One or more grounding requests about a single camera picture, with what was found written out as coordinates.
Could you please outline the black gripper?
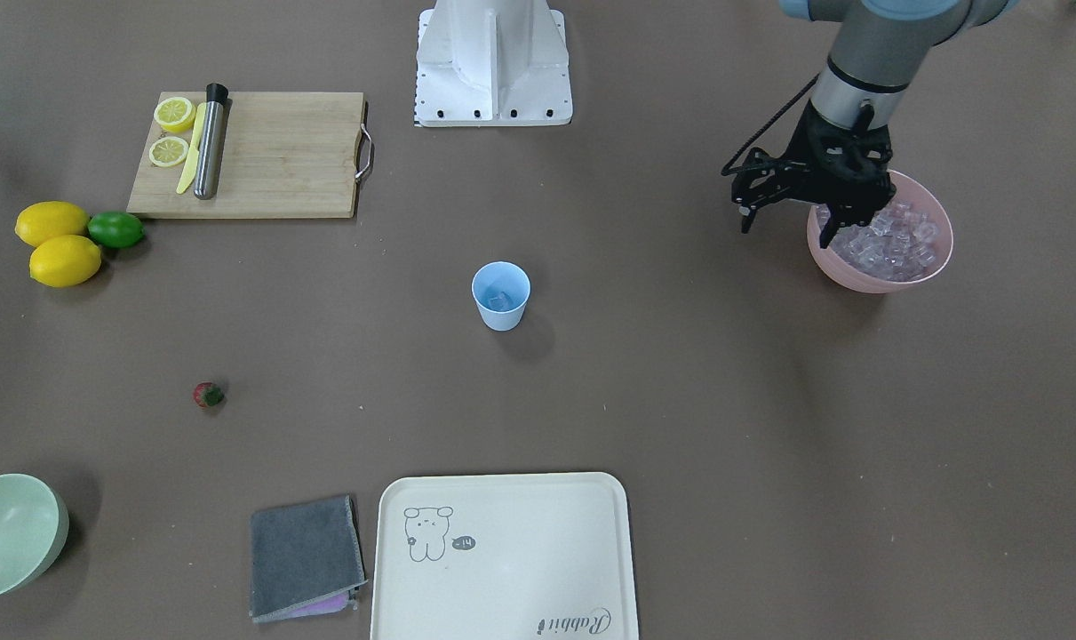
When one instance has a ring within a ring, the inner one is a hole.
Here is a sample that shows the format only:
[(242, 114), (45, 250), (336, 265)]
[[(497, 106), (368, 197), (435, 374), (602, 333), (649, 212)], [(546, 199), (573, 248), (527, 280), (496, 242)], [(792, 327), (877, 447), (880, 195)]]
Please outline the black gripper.
[(791, 137), (791, 162), (805, 169), (793, 180), (791, 198), (817, 204), (818, 246), (826, 250), (839, 231), (874, 213), (896, 194), (889, 173), (892, 146), (886, 125), (870, 127), (876, 109), (864, 99), (853, 125), (833, 124), (813, 104), (804, 109)]

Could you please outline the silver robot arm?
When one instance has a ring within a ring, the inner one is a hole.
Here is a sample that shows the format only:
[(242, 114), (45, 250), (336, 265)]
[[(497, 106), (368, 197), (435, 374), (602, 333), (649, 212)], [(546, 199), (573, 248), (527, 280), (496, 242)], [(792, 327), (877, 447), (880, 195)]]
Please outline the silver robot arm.
[(783, 157), (802, 165), (785, 191), (829, 210), (818, 244), (865, 227), (896, 193), (889, 120), (928, 53), (1010, 11), (1010, 1), (785, 1), (838, 33)]

